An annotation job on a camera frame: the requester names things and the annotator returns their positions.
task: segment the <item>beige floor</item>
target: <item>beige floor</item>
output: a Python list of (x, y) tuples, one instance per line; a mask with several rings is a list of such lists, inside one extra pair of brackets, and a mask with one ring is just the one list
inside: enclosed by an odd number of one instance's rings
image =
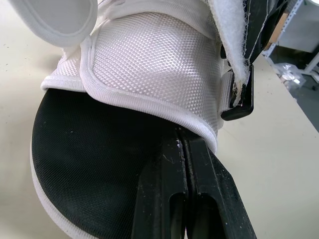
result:
[[(6, 1), (0, 9), (0, 239), (67, 238), (41, 207), (29, 167), (39, 85), (60, 50), (35, 37)], [(255, 110), (225, 123), (218, 157), (259, 239), (318, 238), (319, 134), (264, 59), (255, 69)]]

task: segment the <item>orthopedic boot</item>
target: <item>orthopedic boot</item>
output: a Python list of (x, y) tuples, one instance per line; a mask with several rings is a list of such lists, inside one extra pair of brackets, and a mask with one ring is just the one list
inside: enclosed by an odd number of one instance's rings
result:
[(232, 79), (237, 92), (248, 79), (242, 2), (44, 2), (12, 0), (35, 34), (64, 50), (41, 85), (36, 192), (72, 238), (130, 238), (139, 174), (168, 128), (198, 134), (216, 153)]

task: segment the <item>plastic bag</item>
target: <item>plastic bag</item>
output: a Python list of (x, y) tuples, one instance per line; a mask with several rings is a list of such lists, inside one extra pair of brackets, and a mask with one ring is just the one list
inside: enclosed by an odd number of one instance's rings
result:
[(289, 63), (275, 64), (276, 74), (288, 90), (298, 89), (306, 82), (297, 66)]

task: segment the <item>black buckle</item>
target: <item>black buckle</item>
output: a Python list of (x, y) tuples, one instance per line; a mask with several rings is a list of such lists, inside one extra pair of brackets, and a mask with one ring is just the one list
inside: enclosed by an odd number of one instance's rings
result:
[(248, 116), (254, 109), (254, 66), (251, 65), (249, 68), (249, 80), (246, 86), (243, 86), (241, 93), (241, 101), (236, 107), (232, 108), (232, 102), (234, 97), (232, 96), (232, 100), (230, 103), (230, 110), (224, 111), (221, 114), (221, 117), (225, 121), (237, 120), (242, 117)]

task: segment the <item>black mesh fabric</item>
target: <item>black mesh fabric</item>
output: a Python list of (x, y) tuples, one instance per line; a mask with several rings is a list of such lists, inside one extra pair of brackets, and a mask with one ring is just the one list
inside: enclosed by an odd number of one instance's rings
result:
[(128, 239), (139, 174), (172, 127), (86, 93), (49, 89), (32, 134), (36, 175), (70, 222), (98, 238)]

